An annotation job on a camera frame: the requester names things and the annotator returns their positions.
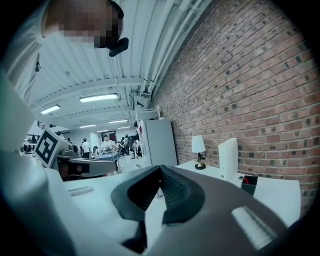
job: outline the white table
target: white table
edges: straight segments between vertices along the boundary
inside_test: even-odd
[[[205,169],[197,170],[195,164],[196,161],[189,161],[176,167],[224,180],[219,168],[206,165]],[[244,174],[236,173],[227,181],[241,188],[240,176]],[[298,180],[258,177],[253,197],[270,208],[288,227],[300,217],[301,194]]]

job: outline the ceiling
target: ceiling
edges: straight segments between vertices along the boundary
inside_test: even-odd
[[[151,93],[161,83],[174,55],[210,1],[189,0],[190,5],[182,12],[180,6],[186,0],[117,0],[124,11],[121,37],[129,38],[129,48],[114,58],[109,57],[106,49],[90,48],[60,34],[49,36],[40,50],[41,70],[29,107],[39,121],[68,129],[85,125],[96,125],[99,130],[117,128],[124,124],[112,126],[109,122],[123,119],[129,121],[125,126],[133,125],[134,105],[138,101],[143,108],[148,107]],[[192,10],[195,3],[198,7]],[[161,48],[166,49],[167,57]],[[158,75],[154,86],[150,86],[152,73]],[[79,101],[109,93],[117,93],[119,98]],[[41,114],[54,105],[61,109]]]

